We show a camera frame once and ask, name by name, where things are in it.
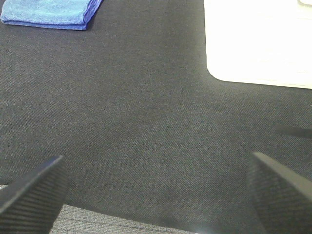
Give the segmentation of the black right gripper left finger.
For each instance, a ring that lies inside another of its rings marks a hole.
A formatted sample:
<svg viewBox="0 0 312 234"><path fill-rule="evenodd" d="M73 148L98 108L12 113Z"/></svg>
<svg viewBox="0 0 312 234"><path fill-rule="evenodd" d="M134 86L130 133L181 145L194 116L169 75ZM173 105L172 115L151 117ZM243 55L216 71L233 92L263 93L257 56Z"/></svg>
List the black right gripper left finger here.
<svg viewBox="0 0 312 234"><path fill-rule="evenodd" d="M66 200L67 169L54 156L0 191L2 234L48 234Z"/></svg>

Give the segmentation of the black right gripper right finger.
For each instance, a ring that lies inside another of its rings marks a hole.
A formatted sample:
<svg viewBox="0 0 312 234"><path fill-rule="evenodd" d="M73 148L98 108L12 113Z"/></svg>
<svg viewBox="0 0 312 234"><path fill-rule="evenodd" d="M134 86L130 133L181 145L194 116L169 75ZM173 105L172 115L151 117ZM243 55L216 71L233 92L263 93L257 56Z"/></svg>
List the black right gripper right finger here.
<svg viewBox="0 0 312 234"><path fill-rule="evenodd" d="M312 182L273 158L252 153L247 173L251 203L269 234L312 232Z"/></svg>

